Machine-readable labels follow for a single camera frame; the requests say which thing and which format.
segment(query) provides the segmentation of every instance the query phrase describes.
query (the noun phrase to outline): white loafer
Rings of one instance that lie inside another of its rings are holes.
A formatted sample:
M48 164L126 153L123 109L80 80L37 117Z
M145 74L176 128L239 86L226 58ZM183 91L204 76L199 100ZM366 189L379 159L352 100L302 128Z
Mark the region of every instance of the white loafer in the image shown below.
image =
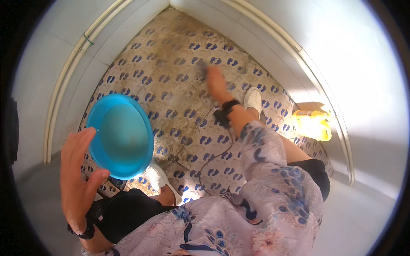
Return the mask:
M151 186L153 189L159 192L159 189L165 185L168 185L168 187L172 190L172 192L175 195L175 205L180 205L182 202L182 197L178 192L174 189L174 187L169 183L168 178L166 177L166 174L164 170L157 164L155 163L150 163L150 165L147 167L147 176L148 180L151 183Z
M244 107L247 108L254 108L258 111L260 118L260 114L262 112L262 96L260 95L260 91L256 87L250 87L249 90L245 94L244 98Z

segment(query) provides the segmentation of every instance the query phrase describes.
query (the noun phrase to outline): black cloth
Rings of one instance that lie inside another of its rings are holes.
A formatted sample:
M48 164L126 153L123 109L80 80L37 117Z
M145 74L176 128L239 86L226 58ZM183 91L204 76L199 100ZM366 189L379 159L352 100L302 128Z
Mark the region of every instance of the black cloth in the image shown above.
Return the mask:
M312 177L313 181L319 186L322 192L323 201L328 198L330 192L330 181L326 173L325 164L318 159L309 159L299 162L292 162L287 166L299 166Z
M105 238L116 244L151 217L174 208L176 206L162 206L141 190L132 188L95 201L87 215L92 215L94 224Z

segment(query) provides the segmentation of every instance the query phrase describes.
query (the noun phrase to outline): yellow plastic container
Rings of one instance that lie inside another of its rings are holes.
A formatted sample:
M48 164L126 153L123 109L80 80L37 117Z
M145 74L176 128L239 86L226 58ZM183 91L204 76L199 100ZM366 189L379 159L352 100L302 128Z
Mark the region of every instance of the yellow plastic container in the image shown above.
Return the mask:
M332 138L330 125L326 120L330 115L320 111L297 110L292 114L294 124L296 124L299 135L315 140L328 141Z

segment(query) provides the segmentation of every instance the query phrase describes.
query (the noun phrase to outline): black watch strap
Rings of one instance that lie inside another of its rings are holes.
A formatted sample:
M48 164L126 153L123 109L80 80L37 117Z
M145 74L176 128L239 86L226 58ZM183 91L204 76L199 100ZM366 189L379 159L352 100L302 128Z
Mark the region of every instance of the black watch strap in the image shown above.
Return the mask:
M233 99L230 101L227 101L222 104L222 109L225 112L226 115L232 112L232 107L235 105L241 104L237 99Z
M79 238L81 239L91 239L94 237L94 233L96 232L94 229L94 225L91 223L91 221L87 220L87 229L84 231L84 233L82 234L76 234L73 229L71 228L70 224L67 223L67 230L71 233L71 234L75 234L77 235Z

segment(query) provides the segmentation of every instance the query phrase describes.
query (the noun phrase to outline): shower curtain rail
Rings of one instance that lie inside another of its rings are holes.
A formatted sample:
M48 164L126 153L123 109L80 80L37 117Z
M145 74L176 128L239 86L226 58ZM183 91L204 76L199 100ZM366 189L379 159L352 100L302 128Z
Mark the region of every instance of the shower curtain rail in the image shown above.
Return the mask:
M44 149L43 149L43 161L49 163L51 161L52 150L52 138L54 135L55 122L58 115L58 110L61 104L61 100L64 95L64 91L70 81L78 62L87 51L91 42L98 36L101 30L115 17L122 9L129 5L134 0L117 0L107 10L105 10L87 29L83 34L84 36L77 42L74 49L71 51L57 83L54 87L54 91L51 97L50 105L48 107L46 130L44 134Z
M306 51L277 23L269 16L260 11L258 8L249 4L245 0L221 0L232 8L236 9L253 22L259 25L263 30L270 34L287 52L296 60L299 66L306 73L312 84L317 89L323 103L328 106L334 120L337 121L336 130L342 144L345 160L348 163L348 184L353 185L355 181L354 164L352 150L347 133L346 124L344 122L339 105L327 84L325 78L316 67L315 63L306 53Z

